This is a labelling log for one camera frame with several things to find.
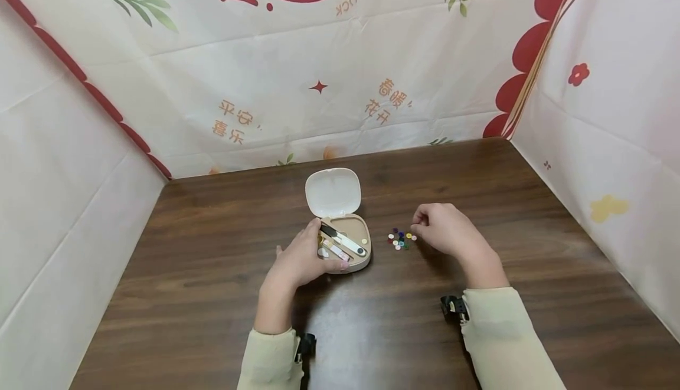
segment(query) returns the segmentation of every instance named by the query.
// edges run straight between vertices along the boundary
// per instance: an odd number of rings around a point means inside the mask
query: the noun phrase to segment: white lid
[[[361,205],[359,177],[348,168],[329,168],[308,177],[305,195],[317,217],[340,217]]]

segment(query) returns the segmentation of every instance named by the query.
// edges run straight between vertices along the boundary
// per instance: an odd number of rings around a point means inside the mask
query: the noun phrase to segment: white fabric backdrop
[[[174,177],[480,138],[542,21],[534,0],[22,1]]]
[[[0,388],[67,389],[165,180],[0,0]]]
[[[575,0],[513,143],[680,337],[680,0]]]

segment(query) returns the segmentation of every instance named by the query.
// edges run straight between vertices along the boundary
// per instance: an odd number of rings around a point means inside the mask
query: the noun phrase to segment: open case
[[[354,214],[361,205],[358,176],[348,168],[318,171],[307,179],[305,195],[309,209],[323,223],[319,257],[347,260],[349,268],[337,274],[365,268],[372,256],[371,235],[366,222]]]

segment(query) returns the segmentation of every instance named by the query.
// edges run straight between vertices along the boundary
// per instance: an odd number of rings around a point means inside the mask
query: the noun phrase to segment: orange chinese characters
[[[222,104],[220,104],[220,110],[224,110],[224,115],[226,116],[227,113],[233,114],[234,113],[234,105],[230,103],[228,100],[222,100]]]
[[[364,112],[368,113],[368,117],[373,117],[373,113],[377,112],[380,109],[380,104],[374,99],[371,100],[368,105],[366,105],[366,109]]]
[[[382,125],[385,124],[385,122],[387,121],[387,118],[389,116],[390,116],[390,112],[388,112],[387,110],[383,110],[383,111],[380,112],[380,114],[378,115],[378,118],[376,118],[376,120],[379,121],[380,126],[382,126]]]
[[[243,110],[238,110],[238,122],[246,126],[253,122],[252,114],[244,112]]]
[[[215,120],[215,126],[213,126],[213,133],[219,137],[224,137],[224,132],[226,131],[227,124],[220,120]]]
[[[392,101],[392,105],[394,105],[395,108],[399,108],[399,105],[402,105],[406,100],[406,97],[407,95],[404,94],[404,92],[395,90],[394,94],[390,96],[390,101]]]
[[[241,138],[241,135],[244,135],[241,130],[232,129],[231,130],[231,136],[229,136],[229,139],[233,139],[234,144],[239,143],[239,144],[243,145],[243,138]]]
[[[392,88],[394,87],[394,83],[389,80],[389,78],[386,78],[383,83],[380,83],[380,95],[382,96],[387,96],[392,93]]]

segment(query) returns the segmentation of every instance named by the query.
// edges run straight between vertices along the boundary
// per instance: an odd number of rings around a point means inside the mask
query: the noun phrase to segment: plastic case
[[[340,247],[352,259],[349,261],[349,268],[337,274],[357,272],[368,266],[372,257],[371,234],[368,233],[366,222],[354,214],[361,205],[361,184],[357,174],[348,168],[329,168],[318,171],[307,179],[305,196],[309,210],[314,215],[341,234],[347,235],[367,251],[365,257],[359,257],[352,251]],[[325,251],[328,259],[339,258],[330,250]]]

